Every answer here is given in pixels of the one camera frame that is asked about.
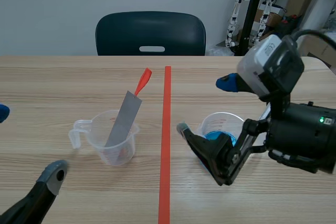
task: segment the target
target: red knife handle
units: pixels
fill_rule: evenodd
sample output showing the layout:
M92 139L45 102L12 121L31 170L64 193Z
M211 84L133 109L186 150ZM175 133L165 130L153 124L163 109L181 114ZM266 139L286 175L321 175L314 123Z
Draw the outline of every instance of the red knife handle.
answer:
M142 74L140 81L138 83L137 89L135 91L135 95L138 95L139 92L146 86L147 82L149 81L152 75L152 71L149 68L146 68L144 73Z

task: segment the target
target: red tape line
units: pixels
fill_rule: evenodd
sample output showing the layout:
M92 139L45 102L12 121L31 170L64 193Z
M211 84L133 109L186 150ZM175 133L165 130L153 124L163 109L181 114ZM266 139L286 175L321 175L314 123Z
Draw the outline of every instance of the red tape line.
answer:
M172 67L164 68L162 141L158 224L170 223L170 124Z

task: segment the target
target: measuring cup handle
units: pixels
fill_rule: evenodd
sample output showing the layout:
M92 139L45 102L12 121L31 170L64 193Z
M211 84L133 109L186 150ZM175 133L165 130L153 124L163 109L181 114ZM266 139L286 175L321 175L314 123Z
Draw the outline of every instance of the measuring cup handle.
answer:
M79 149L81 146L80 142L80 132L89 133L91 129L92 121L91 120L78 120L74 123L74 127L69 131L69 138L72 144L72 148Z

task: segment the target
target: plastic bag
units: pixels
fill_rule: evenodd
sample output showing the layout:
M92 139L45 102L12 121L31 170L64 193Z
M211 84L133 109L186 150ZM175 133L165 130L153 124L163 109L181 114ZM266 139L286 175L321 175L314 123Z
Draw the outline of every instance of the plastic bag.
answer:
M235 55L228 47L211 46L205 51L205 56L233 56Z

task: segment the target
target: black pole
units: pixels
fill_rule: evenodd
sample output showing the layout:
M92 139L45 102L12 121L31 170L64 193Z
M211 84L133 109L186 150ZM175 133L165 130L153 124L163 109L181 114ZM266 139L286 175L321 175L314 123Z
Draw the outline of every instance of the black pole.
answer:
M248 43L250 40L250 34L252 31L254 18L257 13L259 1L260 0L250 0L247 13L246 13L243 30L241 31L239 45L235 49L235 56L244 56L248 51Z

